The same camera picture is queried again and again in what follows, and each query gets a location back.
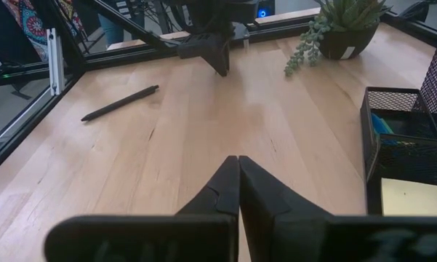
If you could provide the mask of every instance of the black metal frame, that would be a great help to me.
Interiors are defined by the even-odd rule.
[[[37,102],[37,100],[41,98],[42,95],[48,92],[49,87],[50,85],[47,85],[25,108],[21,110],[17,116],[13,117],[13,119],[10,120],[10,122],[8,122],[8,124],[0,130],[0,136],[5,133],[8,128],[10,128],[29,108],[31,108]]]
[[[141,39],[144,42],[150,43],[150,45],[143,44],[136,47],[127,47],[84,56],[79,49],[78,44],[73,39],[73,36],[56,3],[54,1],[39,0],[31,0],[31,2],[39,15],[44,14],[42,20],[45,26],[56,28],[62,36],[63,55],[68,66],[65,68],[65,73],[73,74],[73,78],[67,83],[67,87],[61,95],[51,99],[40,111],[36,112],[26,121],[20,130],[13,135],[12,139],[8,140],[0,147],[0,164],[19,146],[33,128],[52,110],[58,101],[60,101],[60,99],[70,88],[72,88],[85,72],[101,68],[123,66],[131,63],[140,63],[165,57],[174,57],[177,55],[175,48],[176,41],[182,40],[175,39],[176,41],[169,41],[158,39],[157,36],[151,34],[151,32],[147,32],[135,24],[133,25],[130,20],[122,15],[113,15],[112,13],[104,11],[104,3],[100,0],[85,0],[86,3],[91,4],[100,12],[103,12],[106,17],[123,25],[129,32],[141,36]],[[314,17],[315,15],[308,15],[305,17],[248,25],[249,41],[255,43],[290,36],[298,36],[307,31],[308,22]],[[383,15],[382,21],[404,33],[437,47],[437,30],[430,28],[424,23],[403,20],[398,18],[397,14],[394,12],[388,12]],[[244,39],[238,37],[230,42],[230,46],[232,48],[242,47],[243,43]],[[24,65],[19,71],[16,71],[13,74],[0,76],[0,85],[32,81],[47,77],[49,77],[48,63]]]

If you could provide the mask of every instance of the succulent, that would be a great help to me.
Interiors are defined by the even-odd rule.
[[[320,4],[321,12],[314,21],[309,22],[307,33],[300,35],[301,42],[286,64],[284,72],[287,76],[294,73],[300,64],[304,63],[305,52],[310,66],[318,59],[319,41],[328,31],[345,32],[359,31],[376,25],[380,16],[390,10],[382,0],[315,0]]]

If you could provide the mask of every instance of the patterned fabric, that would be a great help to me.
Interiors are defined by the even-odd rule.
[[[48,61],[48,49],[47,49],[47,33],[43,27],[42,21],[38,18],[34,7],[29,0],[2,0],[7,6],[8,10],[15,17],[16,22],[22,28],[24,34],[31,41],[34,49],[39,54],[42,61]],[[76,36],[78,32],[84,31],[81,20],[78,17],[77,12],[71,5],[71,0],[58,0],[63,8],[64,12],[73,22],[76,27],[68,23],[68,28],[71,30],[73,36]]]

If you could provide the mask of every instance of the blue light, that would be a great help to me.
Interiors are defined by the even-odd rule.
[[[266,17],[267,16],[267,11],[265,11],[264,9],[260,9],[259,12],[257,13],[258,17]]]

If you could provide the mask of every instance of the white label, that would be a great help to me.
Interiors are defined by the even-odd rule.
[[[119,10],[119,12],[122,14],[122,13],[127,13],[127,12],[129,12],[129,9],[127,9],[127,8],[121,8],[120,10]]]
[[[344,55],[342,55],[342,57],[340,59],[341,60],[348,59],[350,57],[350,55],[352,55],[352,52],[354,52],[354,49],[355,49],[355,47],[346,48],[346,50],[344,51]]]

